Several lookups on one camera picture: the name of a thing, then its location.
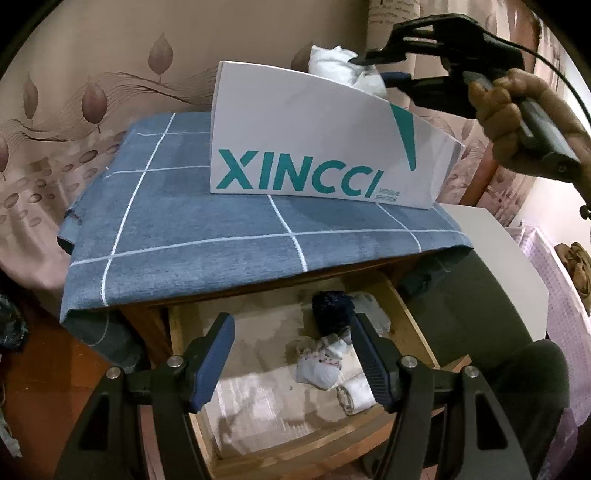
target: blue gripper pad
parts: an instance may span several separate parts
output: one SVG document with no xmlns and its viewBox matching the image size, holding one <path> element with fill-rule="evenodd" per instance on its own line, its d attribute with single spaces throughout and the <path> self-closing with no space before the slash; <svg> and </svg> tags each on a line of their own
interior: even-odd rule
<svg viewBox="0 0 591 480">
<path fill-rule="evenodd" d="M 378 336 L 363 313 L 351 321 L 351 340 L 375 401 L 392 413 L 402 398 L 400 352 L 391 340 Z"/>
<path fill-rule="evenodd" d="M 228 313 L 220 313 L 207 335 L 195 339 L 187 348 L 185 356 L 190 351 L 196 353 L 193 359 L 188 359 L 189 365 L 186 372 L 192 412 L 201 411 L 203 406 L 212 399 L 235 335 L 234 317 Z"/>
</svg>

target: blue checkered cloth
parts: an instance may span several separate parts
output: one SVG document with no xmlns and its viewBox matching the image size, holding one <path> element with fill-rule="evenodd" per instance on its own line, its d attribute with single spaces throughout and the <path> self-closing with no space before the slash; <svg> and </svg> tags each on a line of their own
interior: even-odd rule
<svg viewBox="0 0 591 480">
<path fill-rule="evenodd" d="M 111 361 L 139 351 L 117 312 L 89 312 L 291 277 L 380 258 L 470 246 L 430 210 L 311 197 L 211 194 L 209 113 L 152 116 L 70 208 L 61 321 Z"/>
</svg>

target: metal screw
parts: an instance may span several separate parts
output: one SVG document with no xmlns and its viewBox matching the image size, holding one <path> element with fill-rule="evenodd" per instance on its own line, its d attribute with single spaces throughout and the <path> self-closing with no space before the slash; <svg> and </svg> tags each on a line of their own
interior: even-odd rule
<svg viewBox="0 0 591 480">
<path fill-rule="evenodd" d="M 418 365 L 418 361 L 412 355 L 403 356 L 400 363 L 406 368 L 415 368 Z"/>
<path fill-rule="evenodd" d="M 107 370 L 106 376 L 109 380 L 114 380 L 115 378 L 119 378 L 121 375 L 121 369 L 119 367 L 111 367 Z"/>
<path fill-rule="evenodd" d="M 184 358 L 180 355 L 173 355 L 168 360 L 166 360 L 166 364 L 171 368 L 178 368 L 184 362 Z"/>
<path fill-rule="evenodd" d="M 464 373 L 470 378 L 476 378 L 476 377 L 478 377 L 478 375 L 480 375 L 480 371 L 476 367 L 473 367 L 472 365 L 468 365 L 464 369 Z"/>
</svg>

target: open drawer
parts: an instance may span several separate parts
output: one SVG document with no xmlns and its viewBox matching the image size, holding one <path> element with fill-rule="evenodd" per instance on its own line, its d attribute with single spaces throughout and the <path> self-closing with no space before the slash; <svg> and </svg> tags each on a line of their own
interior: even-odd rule
<svg viewBox="0 0 591 480">
<path fill-rule="evenodd" d="M 401 353 L 439 368 L 389 279 L 375 270 L 174 306 L 170 330 L 176 354 L 203 336 L 219 312 L 236 320 L 236 339 L 216 392 L 199 414 L 191 415 L 213 478 L 311 479 L 387 440 L 395 415 L 380 405 L 347 417 L 334 388 L 321 391 L 295 381 L 295 344 L 303 336 L 317 336 L 311 297 L 319 290 L 372 294 L 391 320 L 391 339 Z M 349 350 L 344 378 L 337 383 L 361 372 Z"/>
</svg>

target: black cable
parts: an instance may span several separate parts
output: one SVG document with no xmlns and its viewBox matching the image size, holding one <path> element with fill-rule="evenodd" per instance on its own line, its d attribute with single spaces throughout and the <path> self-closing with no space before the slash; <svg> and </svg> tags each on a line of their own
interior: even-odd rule
<svg viewBox="0 0 591 480">
<path fill-rule="evenodd" d="M 548 60 L 546 60 L 542 55 L 540 55 L 536 51 L 530 50 L 527 47 L 524 47 L 523 45 L 519 45 L 518 43 L 514 43 L 512 41 L 505 40 L 504 38 L 497 37 L 496 35 L 493 35 L 492 33 L 488 32 L 486 30 L 484 30 L 484 32 L 486 32 L 491 37 L 495 38 L 496 40 L 498 40 L 506 45 L 523 50 L 523 51 L 529 53 L 530 55 L 533 55 L 535 58 L 543 61 L 556 75 L 558 75 L 558 78 L 560 80 L 562 80 L 564 82 L 564 84 L 569 88 L 569 90 L 571 91 L 571 93 L 574 95 L 577 102 L 579 103 L 580 107 L 583 109 L 583 113 L 585 115 L 585 118 L 587 119 L 587 122 L 589 122 L 589 126 L 591 127 L 591 115 L 589 115 L 589 111 L 587 110 L 587 107 L 585 107 L 585 104 L 583 103 L 583 99 L 580 97 L 580 95 L 577 93 L 577 90 L 574 89 L 574 87 L 570 84 L 570 82 L 566 79 L 566 77 L 562 74 L 562 72 L 559 69 L 557 69 L 554 65 L 552 65 Z"/>
</svg>

